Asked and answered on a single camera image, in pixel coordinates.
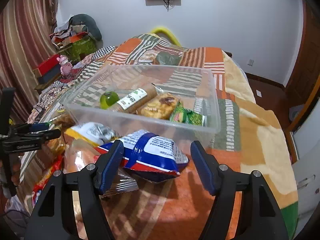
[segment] baseboard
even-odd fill
[[[263,82],[263,83],[267,83],[269,85],[273,85],[275,87],[279,87],[282,90],[284,90],[284,85],[280,84],[280,83],[277,83],[276,81],[273,81],[273,80],[270,80],[270,79],[267,79],[267,78],[263,78],[263,77],[259,77],[259,76],[256,76],[256,75],[253,75],[253,74],[250,74],[250,73],[245,73],[245,74],[246,74],[247,78],[250,78],[250,79],[253,79],[253,80],[257,80],[257,81],[260,81],[260,82]]]

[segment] red box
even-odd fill
[[[38,77],[42,77],[44,74],[46,74],[50,69],[52,69],[55,65],[59,63],[57,60],[57,57],[60,57],[59,54],[55,54],[51,57],[49,57],[47,60],[42,62],[38,68],[33,70],[34,75]]]

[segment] wooden door frame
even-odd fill
[[[287,139],[288,150],[292,157],[292,163],[295,163],[299,160],[297,148],[293,139],[293,133],[303,124],[303,122],[308,118],[313,108],[316,106],[318,99],[320,97],[320,74],[316,81],[313,90],[303,106],[303,109],[299,114],[293,119],[292,123],[287,129],[284,130],[284,135]]]
[[[307,8],[306,8],[306,2],[304,0],[302,2],[303,2],[303,30],[302,30],[301,43],[300,43],[300,48],[299,48],[299,52],[298,52],[296,63],[295,63],[294,68],[292,70],[290,79],[289,79],[289,81],[288,81],[288,83],[287,83],[287,85],[286,85],[286,87],[284,89],[285,93],[288,92],[289,85],[291,84],[294,75],[298,71],[298,67],[296,67],[296,66],[298,66],[298,64],[300,64],[300,61],[303,60],[301,58],[301,54],[302,54],[303,46],[305,45],[306,28],[307,28]],[[315,86],[313,87],[313,90],[312,90],[310,96],[308,97],[308,100],[306,101],[306,103],[303,106],[303,109],[294,118],[294,120],[289,125],[289,127],[284,130],[284,135],[286,137],[287,144],[288,144],[288,150],[289,150],[289,152],[291,154],[293,163],[297,162],[298,159],[299,159],[297,148],[295,146],[295,142],[294,142],[294,139],[293,139],[293,133],[296,130],[298,130],[298,128],[303,124],[303,122],[310,115],[310,113],[312,112],[312,110],[315,107],[316,103],[318,102],[319,97],[320,97],[320,74],[318,76],[318,79],[317,79],[317,81],[315,83]]]

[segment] curtain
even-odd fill
[[[54,32],[55,27],[57,26],[56,14],[58,11],[58,0],[49,0],[47,4],[47,13],[49,18],[49,26],[51,27],[51,33]]]
[[[12,118],[25,122],[38,101],[32,70],[56,54],[49,34],[58,0],[10,0],[0,14],[0,88],[15,87]]]

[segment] clear plastic container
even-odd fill
[[[179,96],[185,108],[206,116],[206,126],[170,122],[137,114],[100,109],[100,96],[115,91],[120,98],[137,88],[153,83],[164,92]],[[77,86],[64,101],[66,110],[78,121],[99,122],[120,135],[145,129],[173,139],[181,150],[190,151],[190,144],[199,140],[204,147],[220,131],[220,114],[211,70],[161,65],[109,65]]]

